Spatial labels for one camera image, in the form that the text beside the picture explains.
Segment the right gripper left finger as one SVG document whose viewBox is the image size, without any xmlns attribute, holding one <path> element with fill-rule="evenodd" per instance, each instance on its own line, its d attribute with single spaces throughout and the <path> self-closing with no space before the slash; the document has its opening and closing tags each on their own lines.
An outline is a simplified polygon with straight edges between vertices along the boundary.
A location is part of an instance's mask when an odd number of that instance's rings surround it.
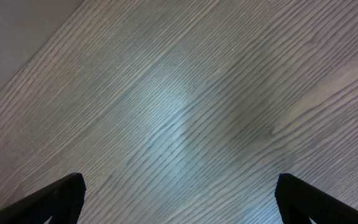
<svg viewBox="0 0 358 224">
<path fill-rule="evenodd" d="M 76 224 L 85 193 L 82 174 L 69 174 L 0 210 L 0 223 Z"/>
</svg>

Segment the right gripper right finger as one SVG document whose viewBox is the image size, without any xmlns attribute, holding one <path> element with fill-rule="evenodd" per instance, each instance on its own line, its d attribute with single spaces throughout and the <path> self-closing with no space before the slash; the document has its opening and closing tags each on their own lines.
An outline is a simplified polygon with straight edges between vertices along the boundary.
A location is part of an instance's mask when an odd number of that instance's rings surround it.
<svg viewBox="0 0 358 224">
<path fill-rule="evenodd" d="M 358 211 L 294 175 L 278 177 L 275 198 L 284 224 L 358 223 Z"/>
</svg>

